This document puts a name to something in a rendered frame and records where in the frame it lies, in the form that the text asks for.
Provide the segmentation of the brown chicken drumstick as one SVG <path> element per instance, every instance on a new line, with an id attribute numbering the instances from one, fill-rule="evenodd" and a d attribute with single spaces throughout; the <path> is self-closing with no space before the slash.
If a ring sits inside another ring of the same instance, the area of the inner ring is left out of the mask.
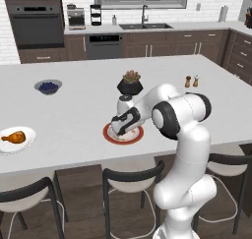
<path id="1" fill-rule="evenodd" d="M 9 136 L 4 136 L 1 138 L 3 142 L 9 142 L 11 144 L 21 144 L 26 140 L 26 135 L 22 131 L 17 131 Z"/>

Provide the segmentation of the red-rimmed white plate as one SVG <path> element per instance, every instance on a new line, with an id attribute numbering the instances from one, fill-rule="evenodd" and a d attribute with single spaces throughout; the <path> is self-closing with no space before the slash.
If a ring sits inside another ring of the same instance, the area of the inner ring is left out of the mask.
<path id="1" fill-rule="evenodd" d="M 110 124 L 106 124 L 102 131 L 103 136 L 111 143 L 121 146 L 132 145 L 139 142 L 144 136 L 144 129 L 139 126 L 122 136 L 116 136 Z"/>

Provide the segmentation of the grey sink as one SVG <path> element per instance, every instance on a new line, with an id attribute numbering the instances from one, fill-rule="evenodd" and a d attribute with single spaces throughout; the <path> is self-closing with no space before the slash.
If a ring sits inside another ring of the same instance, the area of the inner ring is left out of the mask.
<path id="1" fill-rule="evenodd" d="M 173 29 L 172 26 L 162 24 L 125 24 L 119 25 L 123 30 L 155 30 L 155 29 Z"/>

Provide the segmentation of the brown cupboard beside oven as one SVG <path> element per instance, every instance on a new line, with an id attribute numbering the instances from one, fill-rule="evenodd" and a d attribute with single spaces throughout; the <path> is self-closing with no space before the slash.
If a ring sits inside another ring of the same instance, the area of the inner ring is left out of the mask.
<path id="1" fill-rule="evenodd" d="M 65 34 L 63 48 L 19 49 L 18 52 L 22 64 L 87 59 L 86 39 L 81 34 Z"/>

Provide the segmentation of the black-backed white stool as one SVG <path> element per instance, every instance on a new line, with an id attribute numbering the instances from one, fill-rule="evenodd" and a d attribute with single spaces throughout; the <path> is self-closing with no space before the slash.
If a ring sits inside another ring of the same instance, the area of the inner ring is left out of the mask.
<path id="1" fill-rule="evenodd" d="M 209 157 L 209 162 L 215 162 L 217 164 L 228 165 L 228 166 L 247 165 L 247 167 L 245 168 L 243 172 L 236 174 L 236 175 L 240 175 L 243 173 L 238 203 L 234 200 L 230 192 L 228 192 L 235 204 L 235 214 L 232 217 L 224 218 L 223 220 L 215 220 L 215 221 L 208 220 L 207 221 L 209 223 L 217 223 L 217 222 L 231 220 L 235 218 L 234 224 L 233 224 L 233 230 L 232 230 L 232 234 L 235 235 L 238 229 L 239 219 L 240 219 L 240 215 L 242 211 L 242 204 L 243 204 L 243 199 L 245 195 L 245 189 L 246 189 L 246 184 L 247 184 L 247 179 L 248 179 L 248 174 L 249 174 L 249 163 L 252 162 L 252 154 L 251 155 L 228 155 L 228 154 L 221 154 L 221 153 L 211 153 Z M 204 218 L 200 217 L 200 211 L 198 211 L 194 216 L 194 221 L 193 221 L 194 231 L 193 232 L 197 232 L 199 218 L 206 221 Z"/>
<path id="2" fill-rule="evenodd" d="M 102 191 L 106 239 L 120 239 L 113 235 L 110 231 L 109 194 L 114 191 L 123 193 L 141 193 L 141 208 L 145 205 L 145 198 L 148 198 L 154 215 L 154 227 L 148 234 L 129 239 L 143 239 L 150 236 L 158 229 L 160 226 L 160 208 L 158 206 L 153 207 L 153 203 L 147 189 L 150 188 L 153 183 L 158 183 L 160 181 L 163 169 L 164 162 L 161 160 L 156 167 L 139 172 L 117 172 L 108 168 L 103 170 Z"/>
<path id="3" fill-rule="evenodd" d="M 0 193 L 0 203 L 9 203 L 24 198 L 28 198 L 44 189 L 48 189 L 50 197 L 49 201 L 52 204 L 59 239 L 65 239 L 63 232 L 64 214 L 59 214 L 58 209 L 59 202 L 56 200 L 56 195 L 52 181 L 48 177 L 44 177 L 23 188 Z"/>

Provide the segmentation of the grey dishwasher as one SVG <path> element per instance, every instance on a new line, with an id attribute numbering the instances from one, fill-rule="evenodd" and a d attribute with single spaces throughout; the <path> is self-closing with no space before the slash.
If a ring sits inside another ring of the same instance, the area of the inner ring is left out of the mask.
<path id="1" fill-rule="evenodd" d="M 85 36 L 88 60 L 122 57 L 121 33 L 95 33 Z"/>

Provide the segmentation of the dark knife block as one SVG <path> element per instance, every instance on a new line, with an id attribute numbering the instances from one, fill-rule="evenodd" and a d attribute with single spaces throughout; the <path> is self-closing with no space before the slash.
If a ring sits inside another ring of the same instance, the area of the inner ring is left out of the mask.
<path id="1" fill-rule="evenodd" d="M 244 25 L 249 29 L 252 29 L 252 15 L 246 13 Z"/>

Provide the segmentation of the silver coffee machine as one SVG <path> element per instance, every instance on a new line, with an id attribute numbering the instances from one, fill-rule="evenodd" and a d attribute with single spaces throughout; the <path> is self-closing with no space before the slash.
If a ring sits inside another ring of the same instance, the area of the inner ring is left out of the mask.
<path id="1" fill-rule="evenodd" d="M 84 30 L 86 28 L 83 8 L 78 8 L 75 4 L 68 4 L 67 15 L 70 30 Z"/>

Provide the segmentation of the brown base cupboard run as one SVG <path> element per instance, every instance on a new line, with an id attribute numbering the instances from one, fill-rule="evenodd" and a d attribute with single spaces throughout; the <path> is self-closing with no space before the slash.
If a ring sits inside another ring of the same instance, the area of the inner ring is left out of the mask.
<path id="1" fill-rule="evenodd" d="M 228 30 L 172 30 L 123 34 L 126 58 L 201 54 L 221 63 Z"/>

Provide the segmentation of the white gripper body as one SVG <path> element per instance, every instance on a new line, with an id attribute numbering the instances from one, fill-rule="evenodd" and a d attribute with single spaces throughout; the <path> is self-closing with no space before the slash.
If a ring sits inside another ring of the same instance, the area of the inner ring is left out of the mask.
<path id="1" fill-rule="evenodd" d="M 123 136 L 127 132 L 127 127 L 121 121 L 113 121 L 111 123 L 111 128 L 117 137 Z"/>

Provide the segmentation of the dark tap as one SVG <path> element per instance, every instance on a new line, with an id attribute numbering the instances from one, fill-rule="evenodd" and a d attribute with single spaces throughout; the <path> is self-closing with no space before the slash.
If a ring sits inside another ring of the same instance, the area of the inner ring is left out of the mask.
<path id="1" fill-rule="evenodd" d="M 142 18 L 141 18 L 141 24 L 143 25 L 145 22 L 148 21 L 148 18 L 145 16 L 145 11 L 148 9 L 148 5 L 143 5 L 142 8 Z"/>

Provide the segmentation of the succulent in black pot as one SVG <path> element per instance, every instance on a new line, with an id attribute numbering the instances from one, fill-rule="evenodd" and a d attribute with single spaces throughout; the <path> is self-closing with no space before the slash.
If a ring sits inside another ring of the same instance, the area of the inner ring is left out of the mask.
<path id="1" fill-rule="evenodd" d="M 124 95 L 137 95 L 143 89 L 140 78 L 141 76 L 138 72 L 134 70 L 127 71 L 117 88 Z"/>

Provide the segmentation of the blue bowl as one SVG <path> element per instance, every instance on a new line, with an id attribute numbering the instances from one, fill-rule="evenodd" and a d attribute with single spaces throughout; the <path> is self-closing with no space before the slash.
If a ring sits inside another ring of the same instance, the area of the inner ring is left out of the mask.
<path id="1" fill-rule="evenodd" d="M 62 83 L 58 80 L 43 80 L 37 82 L 34 88 L 45 95 L 52 95 L 62 87 Z"/>

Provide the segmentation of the grey wall oven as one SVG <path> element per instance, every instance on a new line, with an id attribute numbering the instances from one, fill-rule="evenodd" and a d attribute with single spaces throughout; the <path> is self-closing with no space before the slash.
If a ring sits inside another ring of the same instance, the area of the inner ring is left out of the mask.
<path id="1" fill-rule="evenodd" d="M 8 7 L 13 34 L 19 49 L 64 46 L 59 6 L 16 4 Z"/>

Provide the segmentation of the brown side drawer run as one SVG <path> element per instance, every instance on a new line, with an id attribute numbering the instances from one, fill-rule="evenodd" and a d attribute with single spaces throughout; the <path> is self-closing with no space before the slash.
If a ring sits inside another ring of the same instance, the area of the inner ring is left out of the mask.
<path id="1" fill-rule="evenodd" d="M 252 86 L 252 36 L 230 30 L 221 66 Z"/>

